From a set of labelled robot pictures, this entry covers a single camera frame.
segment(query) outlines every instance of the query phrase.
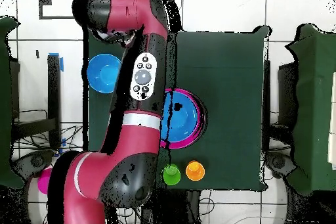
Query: blue tape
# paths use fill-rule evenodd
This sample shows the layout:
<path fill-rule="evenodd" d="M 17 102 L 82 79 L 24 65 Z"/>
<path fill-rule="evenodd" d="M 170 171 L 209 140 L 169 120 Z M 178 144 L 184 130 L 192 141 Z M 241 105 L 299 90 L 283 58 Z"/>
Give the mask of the blue tape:
<path fill-rule="evenodd" d="M 63 67 L 63 57 L 60 58 L 60 71 L 61 71 L 61 72 L 64 71 L 64 67 Z"/>
<path fill-rule="evenodd" d="M 59 53 L 49 53 L 49 56 L 57 56 L 57 57 L 59 57 L 60 54 L 59 54 Z M 60 71 L 61 71 L 61 72 L 64 71 L 63 57 L 60 58 Z"/>

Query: cup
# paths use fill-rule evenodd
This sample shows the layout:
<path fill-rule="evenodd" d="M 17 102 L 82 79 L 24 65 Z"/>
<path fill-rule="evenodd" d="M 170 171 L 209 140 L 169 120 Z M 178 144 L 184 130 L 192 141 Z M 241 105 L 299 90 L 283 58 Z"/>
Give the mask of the cup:
<path fill-rule="evenodd" d="M 192 181 L 200 181 L 205 175 L 203 165 L 199 162 L 192 160 L 186 167 L 186 176 Z"/>
<path fill-rule="evenodd" d="M 181 173 L 176 164 L 167 164 L 162 175 L 167 185 L 176 185 L 181 179 Z"/>

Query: green cup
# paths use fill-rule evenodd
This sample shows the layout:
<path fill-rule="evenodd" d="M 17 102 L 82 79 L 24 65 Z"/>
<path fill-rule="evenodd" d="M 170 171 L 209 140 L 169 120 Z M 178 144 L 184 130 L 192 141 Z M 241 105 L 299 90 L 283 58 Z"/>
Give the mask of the green cup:
<path fill-rule="evenodd" d="M 176 185 L 181 179 L 181 173 L 175 164 L 167 164 L 163 169 L 163 181 L 167 185 Z"/>

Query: blue bowl inside pink bowl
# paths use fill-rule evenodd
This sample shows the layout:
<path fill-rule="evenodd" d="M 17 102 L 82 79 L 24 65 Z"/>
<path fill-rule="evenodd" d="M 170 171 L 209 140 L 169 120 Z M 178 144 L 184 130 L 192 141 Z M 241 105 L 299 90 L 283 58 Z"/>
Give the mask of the blue bowl inside pink bowl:
<path fill-rule="evenodd" d="M 173 98 L 171 89 L 166 89 L 165 92 L 160 146 L 166 147 L 169 142 L 170 149 L 184 148 L 197 140 L 203 130 L 205 116 L 202 106 L 195 96 L 186 90 L 175 89 Z"/>

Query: black frame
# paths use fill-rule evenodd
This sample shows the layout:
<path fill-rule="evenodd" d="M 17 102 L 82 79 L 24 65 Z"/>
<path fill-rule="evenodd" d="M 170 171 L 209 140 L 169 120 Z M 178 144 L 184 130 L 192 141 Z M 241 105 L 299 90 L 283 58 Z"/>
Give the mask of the black frame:
<path fill-rule="evenodd" d="M 20 67 L 17 59 L 11 65 Z M 18 112 L 18 71 L 11 70 L 13 116 Z M 48 56 L 48 118 L 31 122 L 15 122 L 12 125 L 12 141 L 29 137 L 38 133 L 49 132 L 49 143 L 53 150 L 61 145 L 60 128 L 60 59 L 58 56 Z"/>

